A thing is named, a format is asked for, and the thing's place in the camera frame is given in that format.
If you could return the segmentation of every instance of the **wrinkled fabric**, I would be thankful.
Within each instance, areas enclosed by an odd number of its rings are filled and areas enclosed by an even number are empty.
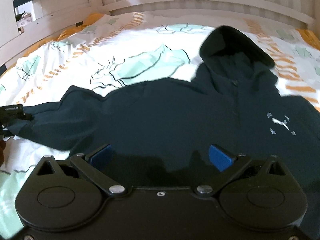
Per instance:
[[[278,155],[309,196],[302,229],[315,238],[319,112],[302,97],[281,97],[273,59],[234,28],[213,31],[200,56],[191,82],[141,82],[106,97],[72,86],[60,102],[25,107],[34,120],[14,120],[8,129],[70,155],[111,144],[104,173],[127,186],[195,187],[218,173],[212,144],[254,159]]]

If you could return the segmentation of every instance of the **hoodie sleeve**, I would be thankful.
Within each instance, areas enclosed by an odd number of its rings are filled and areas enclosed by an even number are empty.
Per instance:
[[[288,100],[287,106],[320,140],[320,113],[305,98],[301,96],[293,97],[295,101],[292,101],[292,96],[284,97],[284,100]]]
[[[114,113],[126,111],[139,100],[146,84],[143,82],[132,85],[135,89],[124,87],[114,90],[106,97],[91,90],[71,86],[60,102],[25,107],[26,113],[32,114],[34,119],[12,120],[9,122],[8,130],[14,135],[63,151],[71,150],[87,138],[84,143],[88,148],[101,122],[106,124],[105,134],[112,132],[112,127],[108,126],[108,120]],[[100,146],[101,144],[92,147],[96,149]]]

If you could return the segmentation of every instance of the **silver bolt head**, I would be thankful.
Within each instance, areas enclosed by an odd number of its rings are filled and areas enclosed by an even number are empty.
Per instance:
[[[113,194],[120,194],[125,191],[125,187],[121,185],[113,185],[109,188],[109,191]]]
[[[165,193],[164,193],[164,192],[162,192],[162,191],[160,191],[160,192],[158,192],[158,193],[157,193],[157,196],[159,196],[159,197],[163,197],[163,196],[165,196]]]
[[[200,194],[209,194],[213,191],[213,188],[209,185],[201,185],[197,187],[197,191]]]
[[[23,240],[34,240],[34,238],[32,236],[25,236]]]

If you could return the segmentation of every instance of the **mint green pattern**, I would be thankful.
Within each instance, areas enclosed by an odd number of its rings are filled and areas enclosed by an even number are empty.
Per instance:
[[[290,33],[287,33],[285,30],[276,30],[276,32],[280,36],[281,40],[284,40],[284,41],[293,41],[294,40],[294,37]]]
[[[55,48],[62,48],[63,46],[71,45],[71,43],[68,40],[65,41],[54,41],[52,43],[52,46]]]
[[[113,25],[114,23],[117,22],[117,20],[119,20],[119,18],[112,18],[107,22],[107,24]]]
[[[20,70],[20,73],[18,72],[19,76],[25,81],[30,80],[36,73],[40,59],[41,58],[39,56],[33,57],[22,63],[21,67],[17,67],[17,69]]]
[[[160,34],[173,34],[177,32],[189,33],[191,31],[203,30],[203,25],[194,25],[194,24],[174,24],[162,26],[157,29],[157,32]]]
[[[5,91],[4,85],[0,85],[0,94],[1,94],[2,91]]]
[[[309,51],[307,51],[306,48],[301,48],[299,46],[296,46],[296,51],[299,54],[300,57],[302,58],[312,58],[312,55],[310,54]]]
[[[95,32],[96,29],[97,29],[96,25],[89,25],[89,26],[85,27],[85,28],[81,31],[81,33],[82,33],[82,34],[94,34],[94,33],[96,33],[96,32]]]
[[[318,76],[320,76],[320,67],[315,66],[315,71]]]
[[[10,175],[0,172],[0,235],[4,239],[13,237],[23,228],[14,202],[33,169],[30,167],[26,173],[14,171]]]
[[[119,84],[120,87],[128,86],[147,80],[170,77],[179,67],[189,62],[188,55],[184,50],[171,50],[162,44],[155,51],[143,52],[129,57],[122,64],[116,64],[113,59],[111,65],[98,70],[92,76],[91,83],[99,83],[103,86],[119,86]]]

